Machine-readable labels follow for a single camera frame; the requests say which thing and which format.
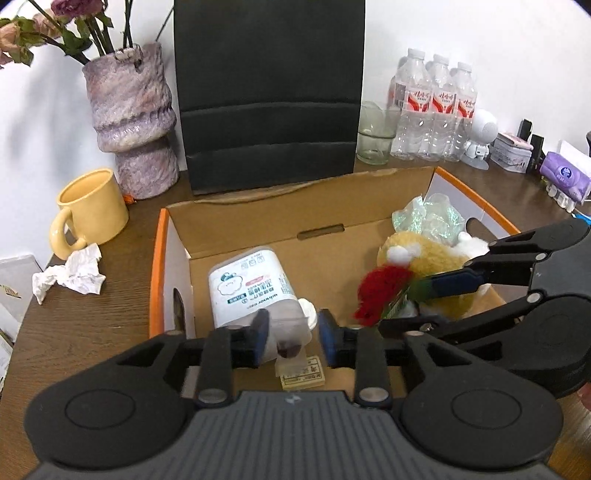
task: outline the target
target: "glass cup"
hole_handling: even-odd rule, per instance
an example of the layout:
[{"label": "glass cup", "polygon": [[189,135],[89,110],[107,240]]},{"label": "glass cup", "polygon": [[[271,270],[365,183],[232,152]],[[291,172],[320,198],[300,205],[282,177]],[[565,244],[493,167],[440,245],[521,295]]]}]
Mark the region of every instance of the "glass cup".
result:
[{"label": "glass cup", "polygon": [[387,109],[375,102],[362,102],[357,130],[357,158],[368,165],[386,165],[396,136],[400,108]]}]

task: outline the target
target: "white tissue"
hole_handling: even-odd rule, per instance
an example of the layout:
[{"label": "white tissue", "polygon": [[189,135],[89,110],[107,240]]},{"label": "white tissue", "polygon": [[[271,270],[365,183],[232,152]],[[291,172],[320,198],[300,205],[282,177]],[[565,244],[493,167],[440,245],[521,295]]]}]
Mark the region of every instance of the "white tissue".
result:
[{"label": "white tissue", "polygon": [[106,278],[99,273],[100,259],[99,246],[91,244],[73,252],[65,265],[47,267],[44,272],[33,274],[33,294],[39,305],[43,302],[47,290],[55,282],[84,295],[87,293],[98,295]]}]

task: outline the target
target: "white round lid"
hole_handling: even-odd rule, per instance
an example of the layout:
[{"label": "white round lid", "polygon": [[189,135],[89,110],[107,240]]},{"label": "white round lid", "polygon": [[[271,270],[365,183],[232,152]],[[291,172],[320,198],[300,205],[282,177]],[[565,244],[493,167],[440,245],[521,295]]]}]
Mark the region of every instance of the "white round lid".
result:
[{"label": "white round lid", "polygon": [[471,73],[472,72],[472,65],[469,63],[464,63],[462,61],[457,62],[457,67],[460,70],[464,70],[465,72]]},{"label": "white round lid", "polygon": [[416,59],[424,60],[425,59],[425,52],[422,50],[417,50],[416,48],[409,48],[408,49],[408,56],[414,57]]},{"label": "white round lid", "polygon": [[312,302],[306,299],[299,299],[298,302],[300,302],[301,309],[304,310],[304,315],[306,315],[306,318],[308,318],[308,327],[310,330],[314,330],[316,324],[318,323],[316,308]]},{"label": "white round lid", "polygon": [[433,61],[435,63],[443,63],[444,65],[449,65],[449,59],[444,57],[443,55],[435,54],[433,55]]}]

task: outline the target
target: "iridescent plastic bag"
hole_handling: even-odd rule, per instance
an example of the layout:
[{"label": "iridescent plastic bag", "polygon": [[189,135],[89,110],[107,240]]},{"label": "iridescent plastic bag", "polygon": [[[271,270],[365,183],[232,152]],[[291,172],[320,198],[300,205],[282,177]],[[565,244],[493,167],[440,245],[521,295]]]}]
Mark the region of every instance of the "iridescent plastic bag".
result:
[{"label": "iridescent plastic bag", "polygon": [[433,193],[429,198],[413,198],[403,210],[392,214],[397,232],[415,232],[452,247],[457,236],[466,228],[466,221],[452,206],[447,195]]}]

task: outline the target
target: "textured purple vase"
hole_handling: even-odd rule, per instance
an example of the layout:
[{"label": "textured purple vase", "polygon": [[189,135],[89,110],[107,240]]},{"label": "textured purple vase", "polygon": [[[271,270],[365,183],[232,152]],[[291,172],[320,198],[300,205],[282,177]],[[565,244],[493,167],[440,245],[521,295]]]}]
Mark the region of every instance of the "textured purple vase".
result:
[{"label": "textured purple vase", "polygon": [[116,157],[123,193],[160,195],[178,180],[167,133],[177,117],[158,43],[126,48],[88,62],[82,72],[99,148]]}]

